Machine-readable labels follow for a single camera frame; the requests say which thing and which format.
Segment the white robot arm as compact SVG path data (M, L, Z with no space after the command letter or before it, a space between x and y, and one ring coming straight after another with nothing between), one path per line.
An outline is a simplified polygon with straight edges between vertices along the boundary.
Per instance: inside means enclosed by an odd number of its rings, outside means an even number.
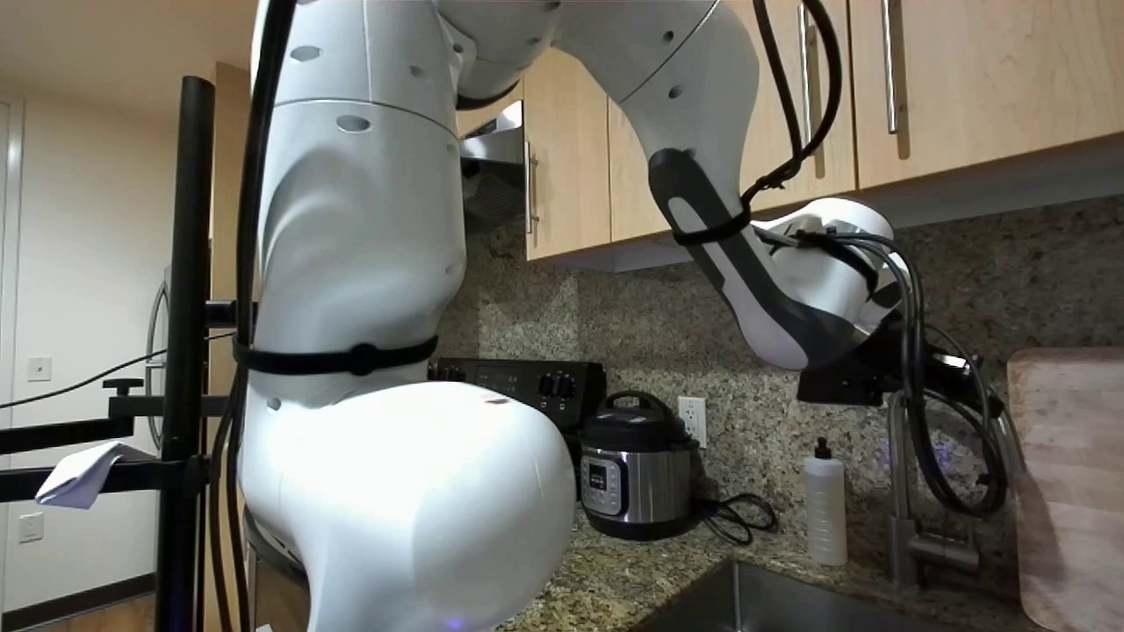
M238 492L302 568L302 632L497 632L566 558L561 427L433 368L472 289L457 116L545 55L618 105L758 360L830 368L916 325L884 214L747 211L761 55L731 0L257 0Z

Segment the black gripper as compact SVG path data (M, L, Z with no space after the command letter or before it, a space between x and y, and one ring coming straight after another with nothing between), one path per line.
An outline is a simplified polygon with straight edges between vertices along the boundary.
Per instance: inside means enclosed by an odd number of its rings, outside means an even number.
M978 371L965 355L923 343L923 388L945 399L978 407ZM803 368L797 378L797 398L803 403L867 403L874 407L884 394L902 387L902 320L884 320L856 351L837 364Z

